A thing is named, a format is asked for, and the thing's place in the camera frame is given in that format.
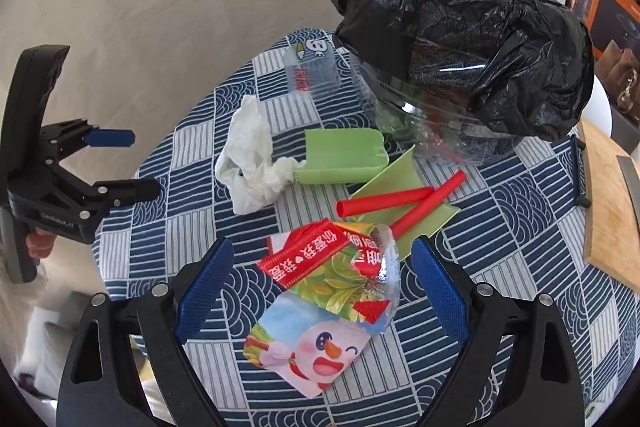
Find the screw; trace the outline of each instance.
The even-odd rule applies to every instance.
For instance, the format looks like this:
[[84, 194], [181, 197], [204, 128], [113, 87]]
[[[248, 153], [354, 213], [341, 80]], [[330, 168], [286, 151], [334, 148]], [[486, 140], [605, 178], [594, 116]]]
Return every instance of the screw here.
[[551, 306], [551, 304], [554, 303], [554, 298], [546, 293], [541, 293], [538, 299], [540, 299], [540, 302], [545, 306]]
[[154, 297], [162, 297], [166, 295], [168, 291], [169, 291], [169, 286], [161, 282], [159, 284], [156, 284], [153, 288], [151, 288], [151, 295], [153, 295]]
[[479, 283], [478, 286], [476, 286], [476, 291], [482, 296], [482, 297], [490, 297], [491, 295], [494, 294], [494, 289], [491, 288], [490, 285], [488, 285], [486, 282], [481, 282]]
[[107, 300], [107, 297], [104, 293], [97, 293], [93, 297], [91, 297], [91, 306], [100, 306]]

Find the red plastic tube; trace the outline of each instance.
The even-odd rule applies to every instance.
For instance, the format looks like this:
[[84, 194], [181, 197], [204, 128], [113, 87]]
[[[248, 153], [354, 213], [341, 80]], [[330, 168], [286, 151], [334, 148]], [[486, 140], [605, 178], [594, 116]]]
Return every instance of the red plastic tube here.
[[458, 171], [440, 187], [436, 188], [431, 196], [427, 197], [427, 199], [421, 203], [416, 204], [414, 208], [391, 225], [391, 232], [393, 232], [394, 237], [398, 239], [407, 230], [433, 212], [445, 198], [456, 190], [456, 188], [460, 187], [465, 180], [466, 174], [463, 171]]
[[335, 211], [339, 217], [355, 216], [401, 204], [417, 203], [428, 198], [431, 194], [433, 194], [433, 187], [421, 187], [354, 198], [353, 200], [340, 200], [335, 204]]

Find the clear plastic packaging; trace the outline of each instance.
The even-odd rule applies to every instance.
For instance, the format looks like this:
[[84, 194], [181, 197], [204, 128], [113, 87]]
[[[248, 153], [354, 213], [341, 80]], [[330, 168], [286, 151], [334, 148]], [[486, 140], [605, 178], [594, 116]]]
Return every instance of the clear plastic packaging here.
[[290, 92], [310, 92], [319, 102], [340, 89], [340, 74], [331, 42], [313, 39], [286, 49], [283, 57]]
[[382, 333], [391, 324], [400, 303], [400, 256], [398, 245], [388, 226], [376, 225], [370, 233], [380, 248], [382, 265], [378, 275], [371, 279], [369, 284], [373, 287], [372, 291], [380, 293], [383, 300], [389, 301], [389, 305], [368, 329], [372, 333]]
[[491, 131], [461, 106], [430, 96], [350, 55], [351, 78], [364, 111], [384, 134], [418, 157], [457, 164], [497, 162], [513, 152], [519, 136]]

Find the blue and white patterned tablecloth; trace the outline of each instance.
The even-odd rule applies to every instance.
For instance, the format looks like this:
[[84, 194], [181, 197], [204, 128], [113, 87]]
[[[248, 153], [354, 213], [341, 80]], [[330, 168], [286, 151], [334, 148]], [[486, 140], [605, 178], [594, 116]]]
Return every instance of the blue and white patterned tablecloth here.
[[[295, 31], [238, 70], [178, 124], [139, 172], [158, 179], [162, 196], [113, 211], [98, 233], [94, 255], [111, 296], [127, 298], [200, 259], [217, 235], [233, 241], [236, 265], [222, 299], [199, 337], [185, 345], [229, 425], [409, 426], [429, 405], [458, 353], [410, 262], [402, 268], [402, 299], [392, 326], [321, 396], [304, 398], [242, 355], [250, 328], [281, 292], [256, 267], [266, 254], [265, 238], [321, 217], [335, 219], [335, 201], [356, 187], [293, 185], [268, 208], [235, 216], [228, 191], [212, 175], [232, 113], [245, 94], [264, 102], [274, 158], [302, 160], [305, 129], [371, 125], [358, 105], [344, 50], [336, 53], [343, 81], [336, 97], [314, 104], [287, 94], [282, 53], [309, 38], [329, 39], [320, 30]], [[392, 140], [386, 147], [391, 160], [403, 152]], [[434, 163], [417, 167], [430, 185], [452, 173]], [[504, 295], [554, 296], [574, 344], [585, 406], [597, 403], [601, 411], [640, 357], [640, 304], [631, 290], [582, 261], [585, 211], [572, 205], [567, 140], [548, 144], [526, 138], [506, 160], [464, 170], [468, 182], [450, 198], [462, 210], [438, 233], [441, 252], [476, 282], [488, 281]], [[510, 346], [510, 338], [503, 339], [476, 417], [495, 401]]]

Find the white tissue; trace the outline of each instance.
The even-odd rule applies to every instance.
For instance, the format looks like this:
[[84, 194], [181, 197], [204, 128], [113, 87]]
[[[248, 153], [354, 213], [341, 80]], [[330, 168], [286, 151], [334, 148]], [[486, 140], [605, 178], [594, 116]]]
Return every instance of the white tissue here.
[[242, 97], [231, 117], [225, 146], [214, 168], [216, 179], [231, 194], [235, 214], [251, 214], [278, 199], [294, 180], [294, 170], [305, 162], [279, 158], [272, 163], [273, 140], [269, 122], [255, 96]]

